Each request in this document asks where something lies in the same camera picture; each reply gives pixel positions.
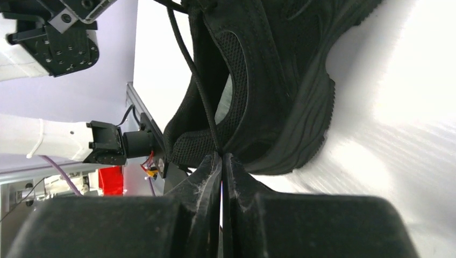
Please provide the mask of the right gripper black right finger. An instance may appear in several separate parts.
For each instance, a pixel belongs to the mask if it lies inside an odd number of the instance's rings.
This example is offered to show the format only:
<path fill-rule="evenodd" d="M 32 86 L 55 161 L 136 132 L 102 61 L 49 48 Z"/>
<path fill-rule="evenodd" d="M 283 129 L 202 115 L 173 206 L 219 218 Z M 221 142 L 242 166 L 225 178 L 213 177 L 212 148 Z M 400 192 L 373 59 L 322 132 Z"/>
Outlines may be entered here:
<path fill-rule="evenodd" d="M 225 257 L 417 257 L 404 223 L 374 196 L 274 191 L 223 157 Z"/>

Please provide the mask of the black shoelace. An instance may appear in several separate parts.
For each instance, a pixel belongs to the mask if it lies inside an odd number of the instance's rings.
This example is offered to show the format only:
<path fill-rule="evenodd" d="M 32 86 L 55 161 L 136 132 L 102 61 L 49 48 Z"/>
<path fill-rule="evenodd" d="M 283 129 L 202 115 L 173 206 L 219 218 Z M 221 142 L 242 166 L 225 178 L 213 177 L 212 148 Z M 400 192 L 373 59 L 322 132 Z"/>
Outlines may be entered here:
<path fill-rule="evenodd" d="M 203 104 L 203 107 L 204 107 L 204 111 L 205 111 L 205 114 L 206 114 L 206 118 L 207 118 L 207 121 L 208 121 L 208 124 L 209 124 L 209 128 L 210 128 L 210 132 L 211 132 L 211 136 L 212 136 L 212 139 L 213 139 L 213 143 L 214 143 L 214 146 L 215 146 L 215 150 L 217 151 L 218 154 L 221 154 L 222 151 L 223 151 L 223 148 L 221 146 L 221 143 L 220 143 L 220 140 L 219 140 L 219 136 L 218 136 L 218 132 L 217 132 L 217 128 L 216 128 L 216 123 L 215 123 L 215 114 L 213 112 L 213 109 L 210 105 L 210 101 L 209 101 L 209 97 L 208 97 L 208 94 L 203 86 L 203 81 L 201 79 L 201 76 L 200 76 L 200 73 L 192 59 L 192 57 L 190 56 L 189 54 L 189 51 L 184 43 L 184 40 L 182 38 L 182 34 L 180 32 L 180 29 L 179 29 L 179 26 L 177 24 L 177 20 L 176 20 L 176 17 L 175 17 L 175 14 L 174 12 L 177 11 L 177 12 L 181 12 L 181 13 L 187 13 L 187 10 L 180 4 L 177 4 L 175 3 L 174 1 L 168 1 L 168 0 L 163 0 L 163 1 L 159 1 L 159 0 L 155 0 L 155 2 L 157 3 L 160 3 L 161 5 L 165 6 L 166 9 L 167 9 L 167 14 L 168 14 L 168 18 L 169 18 L 169 21 L 170 21 L 170 24 L 171 24 L 171 27 L 172 27 L 172 30 L 173 30 L 173 33 L 174 33 L 174 36 L 175 36 L 175 39 L 177 41 L 177 44 L 179 46 L 179 49 L 191 71 L 191 75 L 192 75 L 192 78 L 194 79 L 195 83 L 196 83 L 196 86 L 197 86 L 197 89 L 198 89 L 198 93 L 201 97 L 201 100 L 202 100 L 202 104 Z"/>

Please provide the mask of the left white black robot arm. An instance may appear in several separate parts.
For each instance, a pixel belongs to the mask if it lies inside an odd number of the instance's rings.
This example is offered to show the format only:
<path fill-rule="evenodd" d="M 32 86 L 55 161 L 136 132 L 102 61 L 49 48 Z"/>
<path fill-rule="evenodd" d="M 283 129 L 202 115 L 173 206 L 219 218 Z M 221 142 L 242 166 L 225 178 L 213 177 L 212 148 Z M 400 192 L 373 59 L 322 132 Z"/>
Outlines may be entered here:
<path fill-rule="evenodd" d="M 158 149 L 145 114 L 123 132 L 133 77 L 137 1 L 104 7 L 92 24 L 61 1 L 1 1 L 1 153 L 123 165 Z"/>

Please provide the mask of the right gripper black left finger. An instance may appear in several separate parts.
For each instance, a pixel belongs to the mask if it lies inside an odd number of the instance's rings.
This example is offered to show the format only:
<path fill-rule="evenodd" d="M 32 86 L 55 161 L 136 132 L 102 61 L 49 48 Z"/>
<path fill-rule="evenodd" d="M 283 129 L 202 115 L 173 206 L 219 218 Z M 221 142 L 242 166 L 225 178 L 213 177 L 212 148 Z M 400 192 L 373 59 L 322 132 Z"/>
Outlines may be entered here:
<path fill-rule="evenodd" d="M 163 196 L 47 200 L 8 257 L 217 257 L 221 175 L 215 153 Z"/>

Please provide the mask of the black sneaker shoe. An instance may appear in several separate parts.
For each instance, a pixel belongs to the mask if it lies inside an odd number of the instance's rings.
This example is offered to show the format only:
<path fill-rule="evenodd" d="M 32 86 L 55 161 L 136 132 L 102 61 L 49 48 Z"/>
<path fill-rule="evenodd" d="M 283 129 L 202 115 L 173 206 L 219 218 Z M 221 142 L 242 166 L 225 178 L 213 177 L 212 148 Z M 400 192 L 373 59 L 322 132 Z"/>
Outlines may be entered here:
<path fill-rule="evenodd" d="M 334 43 L 379 1 L 182 1 L 175 11 L 215 114 L 222 153 L 256 175 L 282 175 L 319 151 L 330 126 Z M 201 97 L 189 88 L 163 133 L 169 162 L 196 168 L 216 152 Z"/>

